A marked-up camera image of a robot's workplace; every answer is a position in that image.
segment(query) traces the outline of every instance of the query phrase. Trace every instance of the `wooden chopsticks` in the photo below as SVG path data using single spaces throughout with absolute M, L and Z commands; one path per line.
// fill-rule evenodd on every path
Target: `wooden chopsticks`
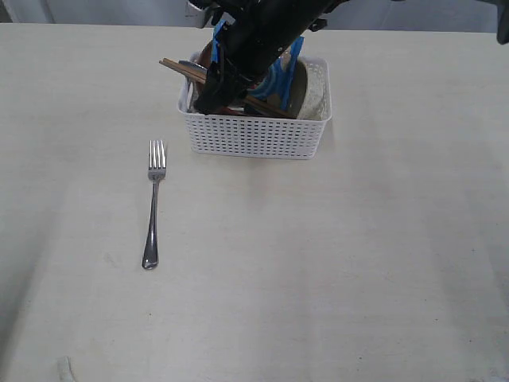
M 170 68 L 175 72 L 179 72 L 180 74 L 183 74 L 184 76 L 188 77 L 190 80 L 199 82 L 201 84 L 204 84 L 205 80 L 207 79 L 207 76 L 204 73 L 201 73 L 193 68 L 190 68 L 189 66 L 179 64 L 168 58 L 163 58 L 162 60 L 159 61 L 159 64 L 167 68 Z M 295 117 L 293 117 L 286 111 L 281 110 L 272 105 L 269 105 L 268 103 L 263 102 L 260 99 L 253 97 L 252 95 L 247 95 L 246 98 L 243 99 L 243 101 L 268 117 L 295 119 Z

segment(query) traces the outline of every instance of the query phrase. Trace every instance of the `basket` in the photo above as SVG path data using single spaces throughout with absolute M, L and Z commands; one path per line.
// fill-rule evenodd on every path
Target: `basket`
M 312 158 L 332 116 L 328 65 L 321 58 L 300 59 L 308 70 L 319 75 L 324 86 L 324 97 L 317 111 L 319 120 L 188 113 L 190 82 L 186 79 L 177 107 L 184 115 L 192 150 L 255 158 Z

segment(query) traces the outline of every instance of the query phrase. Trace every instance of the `table surface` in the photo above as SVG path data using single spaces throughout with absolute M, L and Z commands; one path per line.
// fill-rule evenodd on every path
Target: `table surface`
M 309 161 L 194 154 L 209 30 L 0 25 L 0 380 L 465 381 L 509 372 L 509 49 L 307 33 Z M 141 268 L 148 143 L 169 145 Z

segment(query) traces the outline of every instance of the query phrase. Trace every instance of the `fork handle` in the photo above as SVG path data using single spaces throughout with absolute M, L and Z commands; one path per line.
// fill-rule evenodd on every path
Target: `fork handle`
M 150 205 L 149 233 L 146 236 L 145 251 L 143 252 L 142 267 L 153 269 L 159 263 L 157 255 L 157 194 L 159 182 L 152 183 L 152 203 Z

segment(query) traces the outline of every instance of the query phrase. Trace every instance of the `fork tines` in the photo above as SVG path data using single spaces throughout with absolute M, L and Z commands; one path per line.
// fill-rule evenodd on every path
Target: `fork tines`
M 149 169 L 165 169 L 166 153 L 162 141 L 150 141 Z

